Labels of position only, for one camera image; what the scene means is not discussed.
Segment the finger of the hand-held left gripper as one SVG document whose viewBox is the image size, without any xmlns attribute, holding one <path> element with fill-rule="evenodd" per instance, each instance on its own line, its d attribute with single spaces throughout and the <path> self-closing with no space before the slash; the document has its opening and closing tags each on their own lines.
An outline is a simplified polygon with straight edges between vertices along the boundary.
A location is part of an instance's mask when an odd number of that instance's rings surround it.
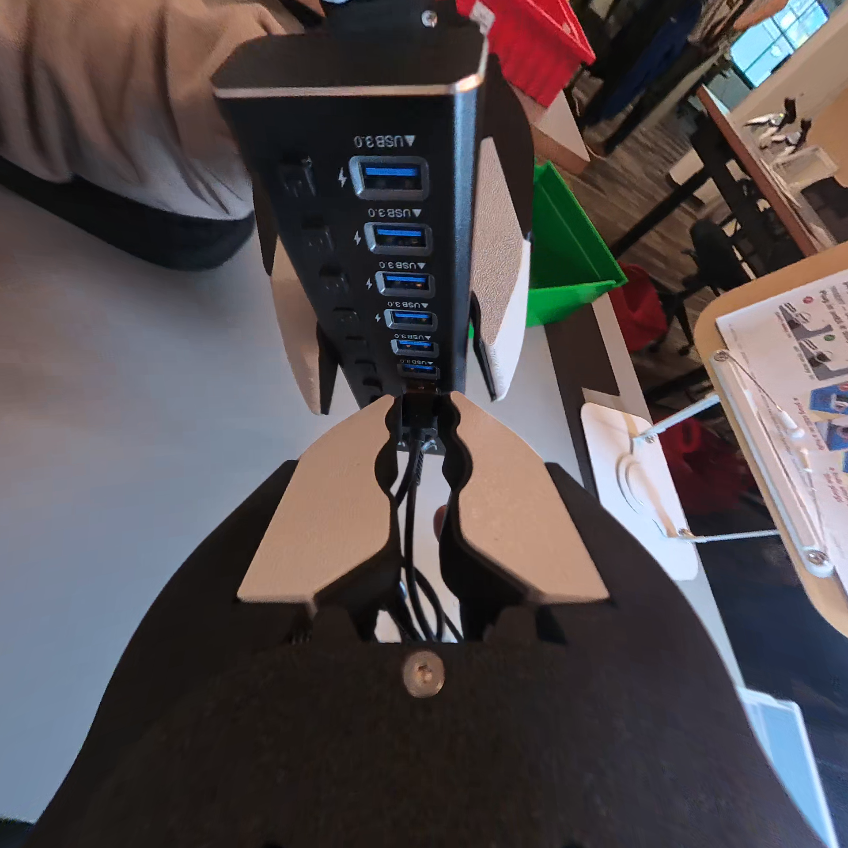
<svg viewBox="0 0 848 848">
<path fill-rule="evenodd" d="M 278 236 L 269 202 L 255 202 L 254 213 L 263 266 L 285 353 L 295 382 L 310 412 L 330 413 L 340 364 L 323 333 L 313 306 Z"/>
<path fill-rule="evenodd" d="M 521 357 L 531 267 L 493 137 L 482 139 L 477 166 L 471 294 L 475 350 L 493 401 L 508 393 Z"/>
</svg>

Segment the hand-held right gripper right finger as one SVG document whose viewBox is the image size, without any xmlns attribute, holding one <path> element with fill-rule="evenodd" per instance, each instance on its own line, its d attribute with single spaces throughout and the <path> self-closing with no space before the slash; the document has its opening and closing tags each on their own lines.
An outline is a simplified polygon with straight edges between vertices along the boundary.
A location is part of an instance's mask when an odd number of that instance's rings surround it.
<svg viewBox="0 0 848 848">
<path fill-rule="evenodd" d="M 610 598 L 545 461 L 463 394 L 439 411 L 450 487 L 439 542 L 462 606 L 554 606 Z"/>
</svg>

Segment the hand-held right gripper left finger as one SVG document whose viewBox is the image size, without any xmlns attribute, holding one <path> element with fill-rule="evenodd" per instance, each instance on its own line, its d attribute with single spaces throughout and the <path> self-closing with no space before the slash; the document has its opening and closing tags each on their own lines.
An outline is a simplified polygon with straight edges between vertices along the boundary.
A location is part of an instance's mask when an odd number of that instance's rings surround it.
<svg viewBox="0 0 848 848">
<path fill-rule="evenodd" d="M 384 395 L 302 453 L 238 589 L 243 603 L 377 606 L 397 584 L 399 398 Z"/>
</svg>

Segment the black multi-port usb hub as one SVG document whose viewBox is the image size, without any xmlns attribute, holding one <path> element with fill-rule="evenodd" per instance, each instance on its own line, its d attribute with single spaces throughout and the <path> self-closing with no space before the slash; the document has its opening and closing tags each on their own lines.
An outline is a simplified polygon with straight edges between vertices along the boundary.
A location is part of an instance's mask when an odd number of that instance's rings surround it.
<svg viewBox="0 0 848 848">
<path fill-rule="evenodd" d="M 240 46 L 214 93 L 357 405 L 466 385 L 488 46 L 473 26 L 314 31 Z"/>
</svg>

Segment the person's left forearm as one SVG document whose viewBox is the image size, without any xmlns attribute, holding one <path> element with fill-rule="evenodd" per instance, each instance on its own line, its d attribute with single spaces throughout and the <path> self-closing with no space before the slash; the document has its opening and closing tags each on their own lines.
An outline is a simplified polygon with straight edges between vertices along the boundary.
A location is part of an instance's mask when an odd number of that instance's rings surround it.
<svg viewBox="0 0 848 848">
<path fill-rule="evenodd" d="M 79 177 L 180 216 L 242 220 L 250 178 L 211 78 L 264 36 L 299 35 L 279 2 L 1 2 L 2 159 Z"/>
</svg>

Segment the green plastic bin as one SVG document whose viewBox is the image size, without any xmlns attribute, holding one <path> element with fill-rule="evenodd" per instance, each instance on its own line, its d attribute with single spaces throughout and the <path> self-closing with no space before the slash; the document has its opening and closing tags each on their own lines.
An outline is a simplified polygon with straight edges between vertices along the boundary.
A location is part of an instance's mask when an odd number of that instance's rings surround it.
<svg viewBox="0 0 848 848">
<path fill-rule="evenodd" d="M 627 281 L 556 166 L 536 164 L 526 327 L 560 322 Z"/>
</svg>

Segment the red plastic bin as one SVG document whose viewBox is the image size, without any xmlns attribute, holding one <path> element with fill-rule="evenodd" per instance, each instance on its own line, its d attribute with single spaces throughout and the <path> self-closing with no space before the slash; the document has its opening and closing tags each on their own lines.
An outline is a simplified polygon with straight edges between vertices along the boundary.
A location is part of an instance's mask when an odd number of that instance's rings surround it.
<svg viewBox="0 0 848 848">
<path fill-rule="evenodd" d="M 660 444 L 688 518 L 736 511 L 753 476 L 741 452 L 695 419 L 660 434 Z"/>
<path fill-rule="evenodd" d="M 626 281 L 608 293 L 630 354 L 662 340 L 668 328 L 663 305 L 650 275 L 638 265 L 620 265 Z"/>
<path fill-rule="evenodd" d="M 568 1 L 456 1 L 499 61 L 503 77 L 547 109 L 578 69 L 596 59 Z"/>
</svg>

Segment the light wooden desk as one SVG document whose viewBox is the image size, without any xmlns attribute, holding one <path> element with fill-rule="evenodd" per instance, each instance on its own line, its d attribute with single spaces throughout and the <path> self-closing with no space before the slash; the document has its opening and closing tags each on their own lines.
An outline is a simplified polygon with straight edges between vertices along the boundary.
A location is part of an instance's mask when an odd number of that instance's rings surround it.
<svg viewBox="0 0 848 848">
<path fill-rule="evenodd" d="M 581 175 L 590 164 L 590 155 L 565 90 L 560 90 L 544 108 L 531 100 L 527 116 L 536 154 L 570 175 Z"/>
</svg>

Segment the black bumpy wrist rest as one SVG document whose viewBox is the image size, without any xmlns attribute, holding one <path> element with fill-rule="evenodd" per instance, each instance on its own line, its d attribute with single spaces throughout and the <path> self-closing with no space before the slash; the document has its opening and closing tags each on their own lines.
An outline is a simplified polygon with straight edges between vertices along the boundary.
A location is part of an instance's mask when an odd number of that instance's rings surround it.
<svg viewBox="0 0 848 848">
<path fill-rule="evenodd" d="M 80 177 L 49 182 L 6 159 L 1 159 L 1 185 L 92 237 L 169 270 L 215 270 L 237 254 L 256 228 L 254 213 L 238 220 L 185 216 Z"/>
</svg>

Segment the black office chair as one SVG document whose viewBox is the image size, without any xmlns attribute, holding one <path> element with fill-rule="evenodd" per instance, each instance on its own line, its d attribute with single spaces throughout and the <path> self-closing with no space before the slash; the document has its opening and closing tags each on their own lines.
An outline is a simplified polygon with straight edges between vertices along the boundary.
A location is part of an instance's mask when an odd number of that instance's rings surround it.
<svg viewBox="0 0 848 848">
<path fill-rule="evenodd" d="M 715 298 L 739 288 L 750 281 L 742 260 L 737 257 L 733 241 L 712 220 L 697 220 L 689 230 L 691 249 L 685 253 L 694 261 L 695 271 L 688 274 L 677 290 L 659 293 L 666 326 L 678 321 L 681 328 L 692 338 L 691 327 L 686 318 L 686 302 L 704 290 Z"/>
</svg>

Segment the wooden top desk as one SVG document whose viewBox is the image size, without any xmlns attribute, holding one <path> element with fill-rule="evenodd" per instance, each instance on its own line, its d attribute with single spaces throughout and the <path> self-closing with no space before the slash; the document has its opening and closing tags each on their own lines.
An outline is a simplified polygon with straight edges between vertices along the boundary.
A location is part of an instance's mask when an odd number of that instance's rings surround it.
<svg viewBox="0 0 848 848">
<path fill-rule="evenodd" d="M 778 270 L 778 259 L 791 264 L 836 245 L 819 218 L 779 186 L 768 163 L 748 134 L 705 88 L 697 91 L 704 114 L 696 121 L 691 144 L 701 167 L 640 218 L 609 247 L 616 258 L 658 227 L 707 182 L 713 182 L 738 231 L 755 257 L 755 270 Z"/>
</svg>

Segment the wooden instruction sheet board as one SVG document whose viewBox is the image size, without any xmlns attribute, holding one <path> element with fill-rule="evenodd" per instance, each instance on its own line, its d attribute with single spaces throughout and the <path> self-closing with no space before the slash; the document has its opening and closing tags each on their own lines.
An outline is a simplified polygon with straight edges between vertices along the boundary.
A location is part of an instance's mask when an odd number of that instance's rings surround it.
<svg viewBox="0 0 848 848">
<path fill-rule="evenodd" d="M 713 301 L 695 347 L 801 584 L 847 634 L 844 242 Z"/>
</svg>

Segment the grey tabletop device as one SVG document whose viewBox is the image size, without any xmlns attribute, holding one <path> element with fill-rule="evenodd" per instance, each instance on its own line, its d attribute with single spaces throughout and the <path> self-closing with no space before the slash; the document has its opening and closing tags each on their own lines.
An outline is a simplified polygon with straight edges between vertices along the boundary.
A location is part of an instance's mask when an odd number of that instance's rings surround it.
<svg viewBox="0 0 848 848">
<path fill-rule="evenodd" d="M 795 98 L 785 98 L 778 111 L 750 118 L 743 126 L 769 171 L 790 188 L 805 189 L 838 172 L 835 160 L 810 141 L 812 120 L 799 116 Z"/>
</svg>

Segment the window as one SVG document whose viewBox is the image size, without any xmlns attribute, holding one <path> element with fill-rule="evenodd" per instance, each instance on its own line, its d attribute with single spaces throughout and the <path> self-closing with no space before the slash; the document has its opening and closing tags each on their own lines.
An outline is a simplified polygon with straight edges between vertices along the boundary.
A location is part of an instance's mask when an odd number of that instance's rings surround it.
<svg viewBox="0 0 848 848">
<path fill-rule="evenodd" d="M 743 33 L 730 48 L 731 61 L 748 86 L 761 85 L 807 38 L 793 11 L 781 12 Z"/>
</svg>

